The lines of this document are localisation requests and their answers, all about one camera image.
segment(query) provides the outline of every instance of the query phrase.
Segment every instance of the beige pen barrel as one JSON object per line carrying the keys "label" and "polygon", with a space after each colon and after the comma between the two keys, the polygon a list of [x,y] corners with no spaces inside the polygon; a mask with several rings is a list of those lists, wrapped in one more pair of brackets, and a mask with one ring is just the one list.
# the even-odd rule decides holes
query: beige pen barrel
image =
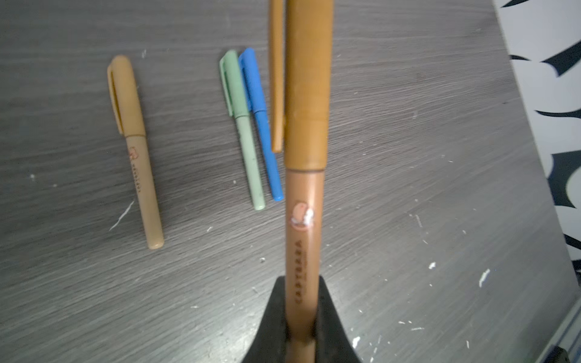
{"label": "beige pen barrel", "polygon": [[164,239],[147,141],[143,136],[128,136],[125,140],[127,141],[127,151],[129,152],[131,173],[139,200],[141,218],[144,222],[145,238],[149,249],[155,250],[163,246]]}
{"label": "beige pen barrel", "polygon": [[287,362],[314,361],[324,181],[324,171],[286,171]]}

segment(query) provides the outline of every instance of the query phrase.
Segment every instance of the cartoon logo on pen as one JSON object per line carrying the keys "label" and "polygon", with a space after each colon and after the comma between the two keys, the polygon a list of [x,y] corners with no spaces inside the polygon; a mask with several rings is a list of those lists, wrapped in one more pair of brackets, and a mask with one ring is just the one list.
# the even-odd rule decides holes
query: cartoon logo on pen
{"label": "cartoon logo on pen", "polygon": [[313,225],[315,212],[305,202],[298,202],[292,209],[290,226],[297,231],[304,232]]}
{"label": "cartoon logo on pen", "polygon": [[137,150],[135,150],[135,147],[132,146],[129,148],[129,160],[135,160],[139,157],[139,154],[137,153]]}

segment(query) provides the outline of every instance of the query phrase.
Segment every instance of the pen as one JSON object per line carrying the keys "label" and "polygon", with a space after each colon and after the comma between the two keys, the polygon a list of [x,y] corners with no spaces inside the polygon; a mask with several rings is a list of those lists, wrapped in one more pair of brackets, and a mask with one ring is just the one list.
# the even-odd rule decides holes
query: pen
{"label": "pen", "polygon": [[270,146],[270,127],[268,126],[268,115],[266,113],[266,102],[260,83],[260,72],[254,49],[246,48],[240,57],[240,70],[242,71],[242,81],[245,86],[246,99],[248,100],[248,109],[254,113],[254,119],[260,135],[260,144],[262,154],[264,155],[264,164],[268,182],[270,183],[270,192],[272,198],[276,201],[282,200],[281,177],[278,174],[277,158],[274,156]]}
{"label": "pen", "polygon": [[286,82],[282,19],[282,0],[270,0],[272,151],[280,152],[284,139],[286,166],[285,312],[290,335],[286,361],[311,363],[327,165],[333,0],[287,0]]}
{"label": "pen", "polygon": [[153,174],[149,162],[145,126],[133,68],[129,58],[118,55],[107,67],[109,93],[113,104],[113,114],[117,121],[119,133],[125,137],[131,173],[135,182],[141,219],[144,222],[145,237],[149,249],[163,246],[162,221],[159,217]]}
{"label": "pen", "polygon": [[264,209],[264,195],[254,141],[252,139],[252,127],[250,126],[250,115],[246,107],[246,97],[244,96],[244,86],[242,85],[242,75],[238,66],[238,56],[236,52],[230,50],[220,59],[220,77],[224,87],[224,96],[228,113],[236,120],[236,127],[240,135],[240,145],[242,147],[242,158],[246,168],[246,177],[250,186],[250,197],[255,210]]}

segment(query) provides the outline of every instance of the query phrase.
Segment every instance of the pen clip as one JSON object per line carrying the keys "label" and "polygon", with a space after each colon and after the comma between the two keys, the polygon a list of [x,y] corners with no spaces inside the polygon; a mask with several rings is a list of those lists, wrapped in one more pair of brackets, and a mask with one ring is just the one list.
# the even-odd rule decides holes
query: pen clip
{"label": "pen clip", "polygon": [[282,151],[285,129],[285,101],[282,35],[284,33],[284,0],[270,0],[268,46],[270,49],[268,62],[270,71],[270,107],[272,152]]}
{"label": "pen clip", "polygon": [[109,95],[111,96],[111,104],[113,105],[113,114],[115,115],[117,129],[119,130],[119,134],[123,135],[123,124],[121,123],[119,102],[117,101],[117,93],[115,92],[115,82],[113,81],[113,69],[111,64],[107,67],[107,83],[109,83]]}
{"label": "pen clip", "polygon": [[224,96],[226,97],[226,107],[228,108],[228,114],[230,117],[234,116],[232,111],[232,100],[230,99],[230,90],[228,88],[228,77],[226,75],[226,69],[224,69],[224,57],[218,62],[220,67],[220,78],[222,79],[222,87],[224,88]]}
{"label": "pen clip", "polygon": [[240,73],[242,74],[242,85],[244,86],[244,95],[246,96],[246,103],[248,104],[248,111],[252,112],[252,101],[248,94],[248,79],[246,78],[246,67],[244,67],[243,60],[244,53],[238,57],[238,64],[240,65]]}

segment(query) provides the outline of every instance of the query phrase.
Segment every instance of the black holder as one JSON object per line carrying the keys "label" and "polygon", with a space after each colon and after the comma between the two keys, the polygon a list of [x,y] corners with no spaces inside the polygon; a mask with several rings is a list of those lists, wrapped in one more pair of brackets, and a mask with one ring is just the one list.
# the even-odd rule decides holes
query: black holder
{"label": "black holder", "polygon": [[[360,363],[345,335],[339,315],[322,276],[313,335],[316,363]],[[285,278],[274,283],[260,326],[242,363],[284,363],[288,328],[285,319]]]}

